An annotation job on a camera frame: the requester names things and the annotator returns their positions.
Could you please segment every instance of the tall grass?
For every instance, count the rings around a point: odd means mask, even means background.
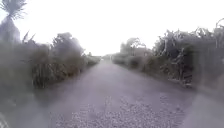
[[[122,44],[121,52],[113,56],[114,62],[131,64],[133,68],[141,66],[146,73],[175,79],[184,85],[202,79],[215,81],[224,73],[224,27],[218,24],[213,31],[204,28],[193,32],[167,31],[153,49],[139,48],[136,44],[141,43],[128,40]]]
[[[78,40],[69,33],[58,34],[49,45],[34,40],[1,41],[0,102],[24,99],[25,94],[35,89],[53,86],[97,63],[83,54]]]

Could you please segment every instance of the shrub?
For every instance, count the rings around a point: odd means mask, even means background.
[[[129,56],[126,58],[126,65],[131,68],[138,68],[142,63],[141,56]]]
[[[112,61],[116,64],[125,64],[125,59],[128,57],[127,54],[117,53],[113,55]]]

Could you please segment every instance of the bush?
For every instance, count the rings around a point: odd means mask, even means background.
[[[83,50],[69,33],[58,34],[51,47],[33,45],[29,62],[34,86],[44,88],[81,72]]]
[[[142,57],[141,56],[129,56],[126,58],[126,65],[131,68],[138,68],[140,64],[142,63]]]
[[[127,57],[127,54],[117,53],[112,56],[112,61],[116,64],[125,64],[125,60]]]

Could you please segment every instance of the foliage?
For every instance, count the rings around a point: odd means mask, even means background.
[[[204,28],[193,32],[167,30],[151,50],[136,47],[133,44],[141,44],[140,41],[131,38],[121,44],[121,51],[117,54],[125,53],[129,57],[114,55],[114,62],[123,63],[126,60],[128,66],[135,68],[143,65],[141,70],[144,72],[176,79],[184,84],[203,77],[214,81],[224,72],[224,27],[219,22],[213,31]]]
[[[8,13],[7,17],[12,19],[23,18],[22,13],[26,0],[2,0],[0,8]]]

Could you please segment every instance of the paved road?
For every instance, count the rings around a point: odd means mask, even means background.
[[[178,128],[195,93],[101,62],[7,116],[15,128]]]

